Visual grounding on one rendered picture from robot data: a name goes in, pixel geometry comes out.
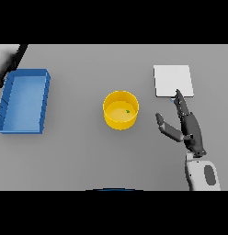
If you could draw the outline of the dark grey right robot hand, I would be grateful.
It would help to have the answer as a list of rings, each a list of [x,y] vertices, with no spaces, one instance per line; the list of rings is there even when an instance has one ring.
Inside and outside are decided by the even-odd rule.
[[[184,142],[186,148],[191,151],[196,158],[207,154],[203,147],[200,124],[192,112],[188,110],[187,102],[181,92],[177,89],[174,104],[177,108],[177,115],[181,129],[169,125],[165,122],[160,113],[156,113],[156,122],[160,132],[171,140]]]

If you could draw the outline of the pale square measuring scale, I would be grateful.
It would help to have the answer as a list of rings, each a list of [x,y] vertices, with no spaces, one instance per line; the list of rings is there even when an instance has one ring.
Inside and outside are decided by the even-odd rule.
[[[155,65],[154,85],[157,97],[173,97],[178,89],[184,97],[193,97],[188,65]]]

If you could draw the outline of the blue tray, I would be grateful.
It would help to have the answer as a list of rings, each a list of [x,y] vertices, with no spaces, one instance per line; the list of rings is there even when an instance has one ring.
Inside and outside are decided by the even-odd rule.
[[[1,134],[41,134],[50,74],[47,69],[17,69],[5,80],[0,99]]]

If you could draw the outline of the yellow bowl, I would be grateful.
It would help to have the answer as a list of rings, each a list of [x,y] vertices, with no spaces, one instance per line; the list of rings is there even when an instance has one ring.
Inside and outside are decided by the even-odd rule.
[[[129,129],[134,125],[138,113],[138,99],[128,91],[113,91],[103,101],[103,117],[106,124],[112,129]]]

